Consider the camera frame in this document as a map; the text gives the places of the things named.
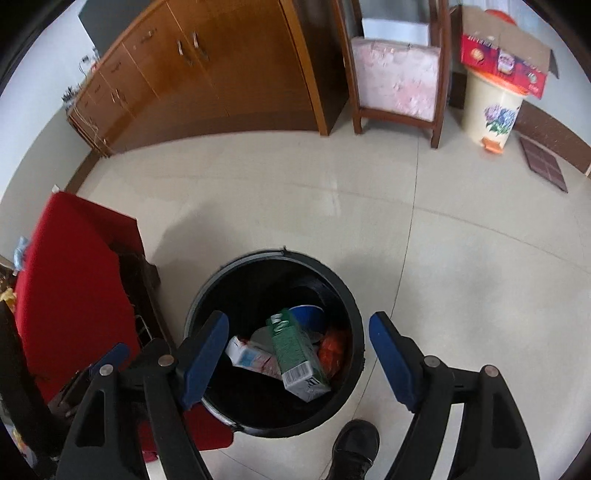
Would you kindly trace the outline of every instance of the red cushion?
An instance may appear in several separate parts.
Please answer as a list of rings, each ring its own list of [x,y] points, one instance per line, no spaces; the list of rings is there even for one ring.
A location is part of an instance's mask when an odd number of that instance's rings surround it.
[[[135,219],[67,193],[51,195],[18,275],[15,314],[28,368],[47,402],[116,343],[127,344],[131,358],[139,353],[134,309],[109,247],[115,244],[144,253]],[[200,450],[232,443],[230,428],[203,406],[186,419]],[[143,441],[153,446],[149,428]]]
[[[184,421],[193,436],[197,450],[227,448],[234,440],[231,429],[210,414],[200,403],[184,413]],[[142,450],[156,453],[156,445],[149,422],[143,421],[139,425],[138,433]]]

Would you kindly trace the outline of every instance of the metal rivet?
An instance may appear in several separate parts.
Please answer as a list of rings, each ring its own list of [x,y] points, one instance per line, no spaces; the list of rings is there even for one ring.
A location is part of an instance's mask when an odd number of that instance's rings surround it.
[[[163,355],[158,358],[158,365],[161,367],[170,367],[174,363],[174,357],[172,355]]]
[[[437,368],[441,364],[441,360],[439,360],[434,355],[427,355],[424,359],[425,365],[431,368]]]
[[[111,373],[113,373],[113,365],[111,365],[111,364],[104,364],[100,368],[99,373],[103,377],[108,377]]]
[[[486,373],[489,377],[498,377],[499,369],[493,365],[487,365],[484,367],[484,373]]]

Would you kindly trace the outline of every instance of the shoe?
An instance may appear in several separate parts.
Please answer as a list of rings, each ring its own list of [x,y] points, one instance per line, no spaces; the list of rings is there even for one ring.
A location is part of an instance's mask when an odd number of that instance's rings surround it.
[[[378,456],[378,429],[365,420],[343,427],[333,446],[332,465],[326,480],[363,480]]]

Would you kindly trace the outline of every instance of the tile floor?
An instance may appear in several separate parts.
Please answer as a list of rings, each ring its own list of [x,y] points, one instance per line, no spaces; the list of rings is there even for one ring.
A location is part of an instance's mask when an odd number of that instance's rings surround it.
[[[102,160],[80,195],[138,219],[177,340],[200,285],[261,248],[302,251],[337,272],[365,322],[392,312],[403,335],[448,365],[495,364],[521,409],[543,480],[591,432],[591,180],[559,159],[569,194],[528,168],[516,135],[502,157],[472,144],[448,112],[441,146],[396,125],[356,137],[346,115],[309,132],[216,135]],[[299,437],[236,434],[203,452],[214,479],[316,480],[351,418],[374,422],[381,480],[411,417],[375,352],[345,406]],[[447,478],[461,407],[437,464]],[[158,462],[154,479],[164,478]]]

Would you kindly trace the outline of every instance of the wooden baseboard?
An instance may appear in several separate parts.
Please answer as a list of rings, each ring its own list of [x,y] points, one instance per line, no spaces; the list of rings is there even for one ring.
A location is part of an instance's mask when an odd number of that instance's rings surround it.
[[[466,81],[465,73],[452,73],[450,106],[464,108]],[[582,173],[587,174],[591,168],[591,147],[570,128],[528,101],[523,102],[514,129],[561,156]]]
[[[100,154],[96,150],[91,150],[68,182],[68,185],[66,185],[64,192],[74,195],[78,193],[78,190],[80,190],[80,187],[82,187],[82,184],[99,160]]]

